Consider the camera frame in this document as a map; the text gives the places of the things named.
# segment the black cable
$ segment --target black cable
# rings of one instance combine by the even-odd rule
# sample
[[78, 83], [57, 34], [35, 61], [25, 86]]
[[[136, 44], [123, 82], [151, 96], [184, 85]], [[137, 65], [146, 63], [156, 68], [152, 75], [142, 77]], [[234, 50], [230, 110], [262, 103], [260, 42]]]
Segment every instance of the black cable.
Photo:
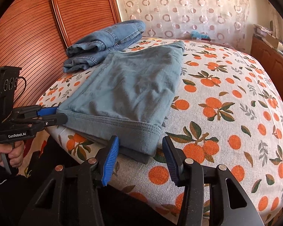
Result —
[[23, 91], [20, 93], [20, 95], [15, 99], [14, 104], [21, 98], [21, 96], [24, 94], [25, 90], [26, 90], [26, 86], [27, 86], [27, 82], [26, 79], [22, 76], [19, 76], [18, 79], [22, 79], [24, 80], [24, 89]]

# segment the teal garment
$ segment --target teal garment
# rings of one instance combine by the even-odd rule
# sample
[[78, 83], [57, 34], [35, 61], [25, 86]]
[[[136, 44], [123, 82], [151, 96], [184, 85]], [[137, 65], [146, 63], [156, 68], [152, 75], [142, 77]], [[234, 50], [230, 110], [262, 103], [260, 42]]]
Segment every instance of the teal garment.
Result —
[[66, 127], [91, 140], [117, 135], [121, 153], [147, 163], [176, 93], [183, 51], [184, 43], [177, 41], [110, 52], [57, 113], [67, 115]]

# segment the bed sheet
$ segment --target bed sheet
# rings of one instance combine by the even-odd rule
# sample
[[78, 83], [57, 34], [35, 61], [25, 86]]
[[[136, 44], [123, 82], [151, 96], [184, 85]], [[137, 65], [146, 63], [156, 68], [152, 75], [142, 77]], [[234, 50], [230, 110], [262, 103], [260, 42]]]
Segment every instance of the bed sheet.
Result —
[[[174, 41], [143, 38], [124, 51]], [[187, 157], [203, 165], [225, 164], [267, 223], [283, 207], [283, 102], [263, 67], [251, 56], [208, 42], [184, 42], [180, 83], [162, 124], [162, 137], [168, 134]], [[37, 104], [57, 106], [96, 67], [64, 74]], [[47, 131], [80, 163], [101, 148], [63, 126]], [[184, 188], [177, 188], [170, 179], [162, 137], [147, 165], [119, 155], [110, 185], [176, 223]], [[204, 216], [209, 216], [209, 187], [205, 185], [204, 190]]]

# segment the metal rivet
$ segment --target metal rivet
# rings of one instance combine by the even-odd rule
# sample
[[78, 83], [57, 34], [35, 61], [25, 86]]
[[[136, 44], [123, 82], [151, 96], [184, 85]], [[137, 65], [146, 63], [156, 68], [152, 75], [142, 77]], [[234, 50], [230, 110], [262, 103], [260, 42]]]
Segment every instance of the metal rivet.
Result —
[[226, 165], [223, 164], [219, 165], [218, 167], [221, 171], [225, 171], [227, 169]]
[[62, 165], [57, 165], [55, 167], [55, 170], [58, 172], [58, 171], [62, 171], [63, 170], [63, 166]]
[[89, 164], [95, 164], [97, 162], [97, 159], [96, 158], [90, 158], [89, 160], [88, 160], [88, 163]]
[[186, 158], [184, 161], [185, 161], [187, 164], [193, 164], [193, 163], [194, 163], [194, 160], [191, 159], [191, 158]]

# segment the human hand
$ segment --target human hand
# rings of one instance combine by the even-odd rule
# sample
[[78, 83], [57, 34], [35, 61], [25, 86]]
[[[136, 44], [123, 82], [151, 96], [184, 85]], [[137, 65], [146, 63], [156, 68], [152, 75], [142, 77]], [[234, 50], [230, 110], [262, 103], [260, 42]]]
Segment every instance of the human hand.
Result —
[[19, 167], [23, 162], [23, 154], [24, 154], [24, 142], [17, 141], [15, 142], [15, 148], [11, 146], [11, 144], [0, 144], [0, 166], [4, 166], [1, 153], [8, 154], [10, 158], [10, 165], [12, 167]]

